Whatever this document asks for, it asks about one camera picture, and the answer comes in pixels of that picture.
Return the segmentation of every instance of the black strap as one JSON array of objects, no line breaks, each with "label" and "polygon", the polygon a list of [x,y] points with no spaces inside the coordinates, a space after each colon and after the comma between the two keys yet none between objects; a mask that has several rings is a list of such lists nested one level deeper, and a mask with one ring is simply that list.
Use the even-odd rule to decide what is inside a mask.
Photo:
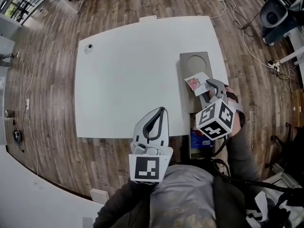
[{"label": "black strap", "polygon": [[226,91],[226,95],[228,98],[235,100],[238,103],[238,97],[234,93]]}]

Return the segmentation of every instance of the white cube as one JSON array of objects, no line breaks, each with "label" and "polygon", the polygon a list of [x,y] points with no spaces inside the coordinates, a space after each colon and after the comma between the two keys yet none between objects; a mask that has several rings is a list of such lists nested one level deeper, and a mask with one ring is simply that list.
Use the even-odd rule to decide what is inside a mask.
[{"label": "white cube", "polygon": [[196,114],[196,127],[211,140],[222,138],[232,132],[235,112],[219,99]]}]

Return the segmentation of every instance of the shoe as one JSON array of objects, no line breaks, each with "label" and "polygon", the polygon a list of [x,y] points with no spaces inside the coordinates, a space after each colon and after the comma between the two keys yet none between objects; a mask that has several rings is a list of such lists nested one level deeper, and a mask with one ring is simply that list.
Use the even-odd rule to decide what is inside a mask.
[{"label": "shoe", "polygon": [[272,43],[267,43],[266,41],[265,41],[265,38],[263,38],[263,42],[266,44],[266,45],[269,45],[269,46],[273,46],[275,43],[274,42],[272,42]]}]

